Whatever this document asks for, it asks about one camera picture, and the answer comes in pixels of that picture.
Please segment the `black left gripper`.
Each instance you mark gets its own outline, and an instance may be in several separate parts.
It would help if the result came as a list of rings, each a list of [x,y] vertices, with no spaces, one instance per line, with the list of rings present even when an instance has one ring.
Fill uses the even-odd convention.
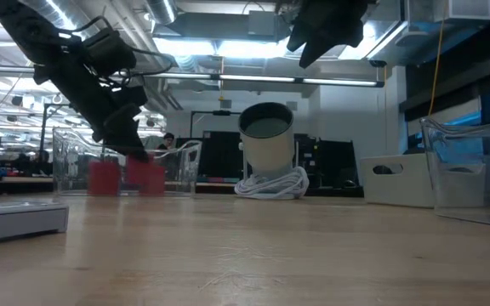
[[[148,162],[138,135],[139,121],[134,117],[147,97],[141,86],[122,87],[117,91],[103,87],[79,59],[64,54],[44,65],[34,65],[37,83],[52,82],[69,100],[93,130],[93,139],[101,140],[112,150]]]

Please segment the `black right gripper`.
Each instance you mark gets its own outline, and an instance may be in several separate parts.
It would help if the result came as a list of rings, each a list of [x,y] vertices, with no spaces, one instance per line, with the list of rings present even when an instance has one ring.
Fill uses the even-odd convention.
[[[287,50],[294,52],[305,44],[299,60],[307,68],[330,45],[358,45],[363,39],[362,16],[366,0],[304,0],[288,38]]]

